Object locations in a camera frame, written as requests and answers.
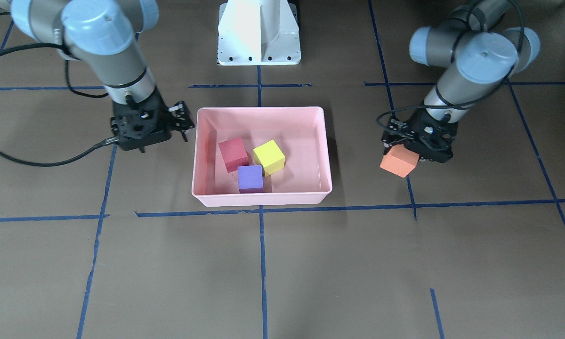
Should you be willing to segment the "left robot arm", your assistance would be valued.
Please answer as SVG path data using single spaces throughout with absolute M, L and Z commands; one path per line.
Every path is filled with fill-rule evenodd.
M 453 158 L 459 121 L 541 51 L 537 33 L 525 26 L 515 0 L 470 0 L 440 25 L 423 26 L 409 44 L 413 61 L 443 67 L 444 73 L 405 121 L 382 124 L 384 156 L 401 147 L 417 161 L 444 163 Z

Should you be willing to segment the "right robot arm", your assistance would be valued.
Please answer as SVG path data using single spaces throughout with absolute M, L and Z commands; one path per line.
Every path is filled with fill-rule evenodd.
M 183 101 L 168 107 L 136 40 L 159 19 L 155 0 L 0 0 L 0 15 L 65 60 L 91 67 L 113 103 L 108 141 L 128 151 L 195 127 Z

